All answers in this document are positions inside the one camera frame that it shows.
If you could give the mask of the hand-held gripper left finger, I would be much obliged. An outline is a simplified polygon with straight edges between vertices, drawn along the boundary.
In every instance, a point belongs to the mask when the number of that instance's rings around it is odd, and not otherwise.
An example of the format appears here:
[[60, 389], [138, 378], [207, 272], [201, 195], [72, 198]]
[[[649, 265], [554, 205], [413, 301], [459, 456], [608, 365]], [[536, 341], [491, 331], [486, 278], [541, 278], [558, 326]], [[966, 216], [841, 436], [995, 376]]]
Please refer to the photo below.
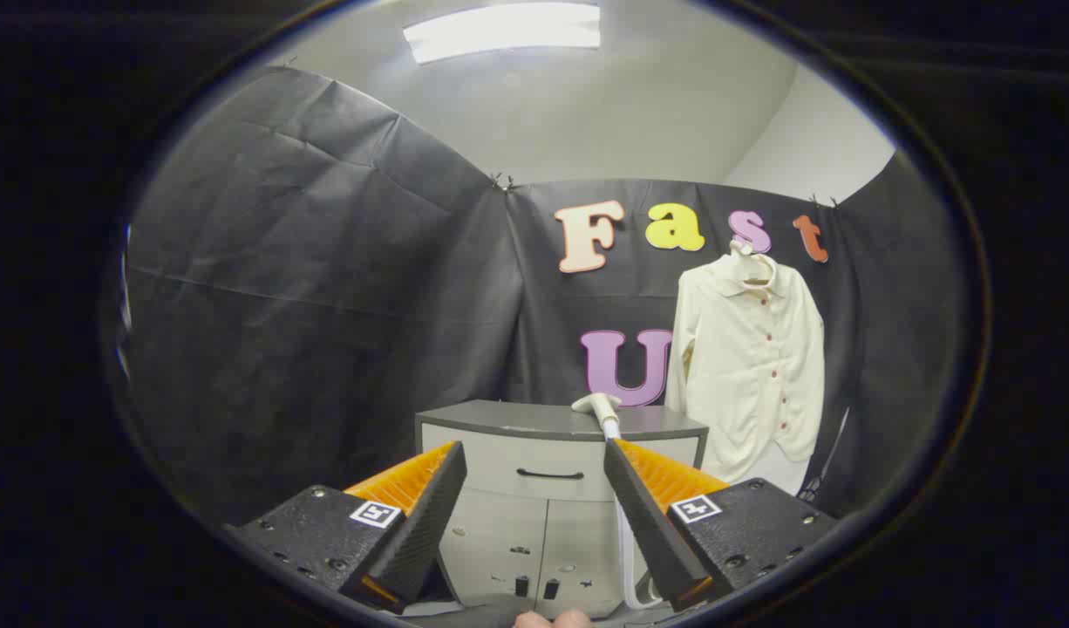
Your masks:
[[438, 560], [466, 473], [466, 450], [450, 440], [351, 488], [309, 486], [224, 529], [303, 581], [403, 615]]

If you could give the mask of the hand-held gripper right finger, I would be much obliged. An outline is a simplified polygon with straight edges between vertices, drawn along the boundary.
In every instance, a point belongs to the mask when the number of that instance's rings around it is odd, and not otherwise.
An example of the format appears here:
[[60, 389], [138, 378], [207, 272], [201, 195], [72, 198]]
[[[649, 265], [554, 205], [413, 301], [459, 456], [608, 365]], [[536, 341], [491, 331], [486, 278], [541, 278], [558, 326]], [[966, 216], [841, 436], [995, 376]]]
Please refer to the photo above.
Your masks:
[[607, 440], [603, 472], [673, 611], [750, 587], [839, 524], [773, 483], [727, 484], [626, 439]]

